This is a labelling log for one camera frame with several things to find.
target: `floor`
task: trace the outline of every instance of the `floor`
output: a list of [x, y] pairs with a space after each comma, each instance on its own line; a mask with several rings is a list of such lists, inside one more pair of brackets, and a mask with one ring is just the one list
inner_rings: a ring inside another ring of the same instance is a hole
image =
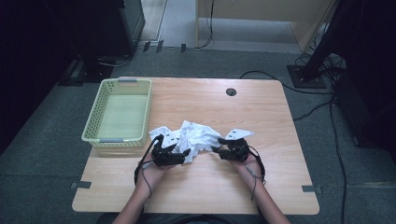
[[[145, 2], [143, 7], [156, 7], [156, 5]], [[147, 21], [151, 21], [151, 14], [146, 9]], [[203, 46], [209, 38], [209, 21], [199, 20], [199, 44], [196, 44], [195, 33], [195, 0], [167, 0], [163, 11], [158, 38], [142, 38], [143, 41], [150, 40], [158, 42], [163, 40], [166, 47], [180, 47], [186, 44], [187, 48]], [[278, 53], [302, 53], [295, 37], [290, 29], [290, 24], [284, 21], [243, 21], [213, 19], [213, 38], [206, 49], [241, 50], [241, 51], [265, 51]], [[146, 26], [143, 36], [148, 30], [156, 30]]]

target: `basket handle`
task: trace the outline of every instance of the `basket handle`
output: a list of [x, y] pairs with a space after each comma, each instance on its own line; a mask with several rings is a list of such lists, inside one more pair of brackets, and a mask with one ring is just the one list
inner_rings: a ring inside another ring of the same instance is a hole
[[119, 77], [120, 86], [137, 86], [137, 78], [135, 77]]
[[123, 143], [123, 138], [101, 138], [99, 139], [100, 143]]

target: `wooden table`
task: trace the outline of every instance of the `wooden table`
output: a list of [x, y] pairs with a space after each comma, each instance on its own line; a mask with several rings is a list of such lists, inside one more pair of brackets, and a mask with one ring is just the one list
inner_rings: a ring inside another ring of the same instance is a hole
[[[250, 21], [289, 21], [301, 51], [306, 51], [318, 29], [336, 6], [336, 0], [216, 0], [213, 18]], [[196, 46], [199, 18], [210, 18], [212, 0], [196, 0]]]
[[[262, 156], [266, 187], [285, 214], [318, 212], [304, 155], [283, 88], [274, 80], [151, 77], [148, 130], [180, 128], [184, 120], [207, 125], [221, 135], [232, 128], [253, 131], [246, 138]], [[234, 88], [235, 96], [226, 94]], [[145, 148], [93, 148], [73, 209], [119, 212], [134, 190], [134, 169]], [[147, 213], [256, 214], [257, 206], [238, 174], [218, 154], [203, 151], [192, 163], [172, 169], [145, 206]]]

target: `white cloth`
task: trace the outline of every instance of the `white cloth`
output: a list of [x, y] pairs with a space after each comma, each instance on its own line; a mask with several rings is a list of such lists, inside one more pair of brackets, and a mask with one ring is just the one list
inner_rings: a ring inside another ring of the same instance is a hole
[[166, 136], [167, 133], [172, 138], [177, 139], [176, 146], [172, 152], [182, 153], [187, 149], [191, 150], [184, 162], [192, 162], [192, 159], [198, 155], [199, 151], [204, 149], [212, 151], [212, 147], [220, 147], [218, 139], [222, 137], [208, 126], [186, 120], [184, 120], [179, 130], [171, 131], [167, 127], [162, 126], [149, 132], [149, 135], [152, 140], [160, 134]]

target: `green plastic basket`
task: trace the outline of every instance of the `green plastic basket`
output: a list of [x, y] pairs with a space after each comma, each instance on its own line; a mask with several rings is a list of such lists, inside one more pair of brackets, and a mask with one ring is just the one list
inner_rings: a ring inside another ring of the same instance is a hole
[[151, 80], [104, 79], [81, 136], [94, 147], [143, 147], [151, 106]]

